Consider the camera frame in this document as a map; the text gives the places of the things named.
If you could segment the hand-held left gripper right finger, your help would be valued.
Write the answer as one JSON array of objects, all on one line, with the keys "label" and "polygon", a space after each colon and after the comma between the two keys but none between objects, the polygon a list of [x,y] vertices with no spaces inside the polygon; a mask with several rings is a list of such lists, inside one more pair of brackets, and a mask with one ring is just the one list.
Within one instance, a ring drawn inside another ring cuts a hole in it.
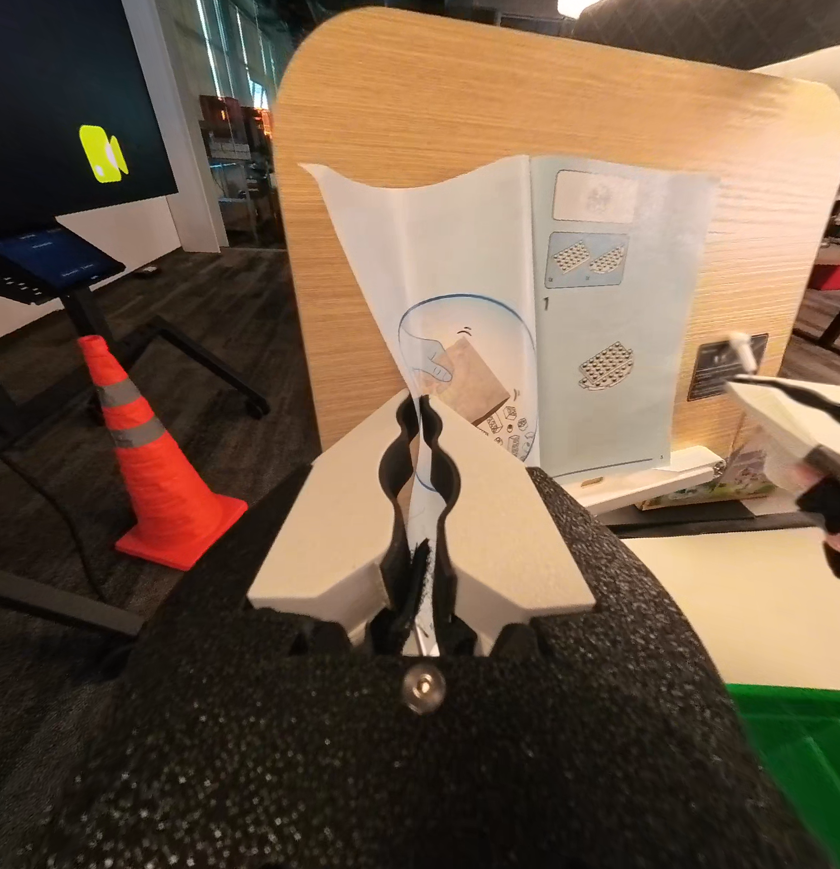
[{"label": "hand-held left gripper right finger", "polygon": [[528,470],[438,398],[420,399],[436,519],[441,656],[489,655],[511,625],[592,611],[595,596]]}]

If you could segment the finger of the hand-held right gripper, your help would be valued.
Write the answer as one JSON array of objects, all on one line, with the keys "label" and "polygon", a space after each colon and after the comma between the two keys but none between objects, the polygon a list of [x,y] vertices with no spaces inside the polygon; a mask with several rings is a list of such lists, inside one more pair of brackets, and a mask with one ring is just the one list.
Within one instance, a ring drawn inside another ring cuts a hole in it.
[{"label": "finger of the hand-held right gripper", "polygon": [[840,454],[840,407],[804,407],[775,391],[746,387],[730,397],[743,407],[786,456],[801,464],[810,452],[826,447]]},{"label": "finger of the hand-held right gripper", "polygon": [[746,387],[753,392],[757,388],[775,391],[804,407],[840,407],[840,385],[758,375],[736,375],[726,383],[728,391],[737,396],[745,396]]}]

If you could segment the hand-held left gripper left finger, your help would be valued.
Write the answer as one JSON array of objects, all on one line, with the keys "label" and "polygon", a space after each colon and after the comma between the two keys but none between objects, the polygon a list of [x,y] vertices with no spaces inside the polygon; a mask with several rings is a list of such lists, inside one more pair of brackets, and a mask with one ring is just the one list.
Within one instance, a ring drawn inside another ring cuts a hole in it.
[{"label": "hand-held left gripper left finger", "polygon": [[339,624],[360,646],[401,607],[412,555],[399,496],[418,432],[404,389],[314,461],[250,586],[256,609]]}]

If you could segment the light blue instruction booklet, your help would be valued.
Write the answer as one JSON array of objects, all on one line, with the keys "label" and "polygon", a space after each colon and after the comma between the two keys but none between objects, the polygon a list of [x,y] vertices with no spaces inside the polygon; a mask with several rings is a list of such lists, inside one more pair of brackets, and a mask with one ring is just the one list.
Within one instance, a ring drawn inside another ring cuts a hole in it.
[{"label": "light blue instruction booklet", "polygon": [[414,408],[556,482],[670,461],[713,178],[517,155],[412,188],[317,183]]}]

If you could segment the colourful lego box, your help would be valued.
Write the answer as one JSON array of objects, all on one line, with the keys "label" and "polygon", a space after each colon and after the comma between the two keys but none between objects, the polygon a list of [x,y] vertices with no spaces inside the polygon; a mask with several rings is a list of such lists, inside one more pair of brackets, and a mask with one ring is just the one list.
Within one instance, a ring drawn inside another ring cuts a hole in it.
[{"label": "colourful lego box", "polygon": [[767,477],[766,460],[767,439],[756,423],[742,420],[725,467],[712,481],[658,495],[636,506],[645,512],[767,497],[777,486]]}]

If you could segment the black foam mat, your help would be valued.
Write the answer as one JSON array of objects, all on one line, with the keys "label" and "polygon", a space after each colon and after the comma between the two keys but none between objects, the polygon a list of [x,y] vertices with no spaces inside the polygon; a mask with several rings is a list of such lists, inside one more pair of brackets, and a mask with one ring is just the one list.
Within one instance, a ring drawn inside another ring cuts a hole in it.
[{"label": "black foam mat", "polygon": [[820,527],[820,517],[796,510],[755,513],[768,499],[669,506],[641,511],[621,507],[596,518],[621,540],[742,534]]}]

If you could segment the orange traffic cone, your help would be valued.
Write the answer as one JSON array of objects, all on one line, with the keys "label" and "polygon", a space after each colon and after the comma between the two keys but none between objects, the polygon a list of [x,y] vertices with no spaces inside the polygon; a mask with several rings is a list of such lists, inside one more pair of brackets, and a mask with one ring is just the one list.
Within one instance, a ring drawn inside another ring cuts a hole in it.
[{"label": "orange traffic cone", "polygon": [[135,515],[135,525],[115,548],[186,572],[248,512],[249,505],[208,486],[103,337],[85,335],[77,343]]}]

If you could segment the black rolling floor stand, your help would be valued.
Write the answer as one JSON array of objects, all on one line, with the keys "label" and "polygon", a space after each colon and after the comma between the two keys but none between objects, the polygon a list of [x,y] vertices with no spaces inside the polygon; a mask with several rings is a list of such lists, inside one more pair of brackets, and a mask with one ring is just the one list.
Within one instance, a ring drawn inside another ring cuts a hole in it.
[{"label": "black rolling floor stand", "polygon": [[[99,334],[109,343],[110,349],[125,368],[131,368],[151,342],[162,338],[244,396],[245,408],[252,418],[260,420],[269,413],[268,402],[241,375],[162,317],[155,316],[117,341],[91,288],[69,290],[60,296],[60,300],[78,335]],[[17,404],[0,383],[0,461],[56,509],[77,547],[88,585],[95,596],[88,598],[75,592],[64,592],[51,585],[0,570],[0,607],[59,625],[132,641],[143,630],[143,617],[105,600],[104,592],[91,573],[78,529],[69,514],[31,477],[14,465],[6,453],[10,446],[52,421],[71,401],[85,392],[88,388],[83,379],[82,371],[74,370],[23,404]]]}]

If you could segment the green plastic bin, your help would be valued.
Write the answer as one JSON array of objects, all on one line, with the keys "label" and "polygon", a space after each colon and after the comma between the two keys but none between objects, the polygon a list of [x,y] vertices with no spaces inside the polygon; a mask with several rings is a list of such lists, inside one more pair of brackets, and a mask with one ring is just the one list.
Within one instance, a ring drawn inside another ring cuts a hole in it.
[{"label": "green plastic bin", "polygon": [[840,690],[727,688],[762,766],[840,867]]}]

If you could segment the dark tablet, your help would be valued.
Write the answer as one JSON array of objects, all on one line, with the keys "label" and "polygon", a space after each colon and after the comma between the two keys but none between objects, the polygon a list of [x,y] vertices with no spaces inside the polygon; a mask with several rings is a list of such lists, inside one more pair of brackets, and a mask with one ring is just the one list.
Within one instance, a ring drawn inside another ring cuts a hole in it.
[{"label": "dark tablet", "polygon": [[125,268],[60,224],[0,238],[0,297],[25,305],[61,299]]}]

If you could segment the wooden book stand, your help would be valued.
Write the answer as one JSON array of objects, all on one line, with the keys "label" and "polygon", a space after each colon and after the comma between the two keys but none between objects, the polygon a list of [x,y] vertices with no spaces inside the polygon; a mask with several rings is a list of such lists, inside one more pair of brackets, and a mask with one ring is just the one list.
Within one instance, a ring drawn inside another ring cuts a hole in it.
[{"label": "wooden book stand", "polygon": [[392,188],[517,155],[713,178],[670,459],[730,455],[744,415],[726,397],[694,397],[699,358],[739,330],[764,341],[762,373],[777,373],[840,179],[840,99],[827,84],[403,10],[317,28],[288,65],[274,133],[323,449],[407,385],[302,163]]}]

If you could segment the large dark display screen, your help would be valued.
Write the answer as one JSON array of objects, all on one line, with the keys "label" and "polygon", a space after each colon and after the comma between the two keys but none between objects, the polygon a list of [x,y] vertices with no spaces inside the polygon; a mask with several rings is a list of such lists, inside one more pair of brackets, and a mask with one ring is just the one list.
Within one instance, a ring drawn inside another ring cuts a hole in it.
[{"label": "large dark display screen", "polygon": [[0,1],[0,237],[175,194],[120,1]]}]

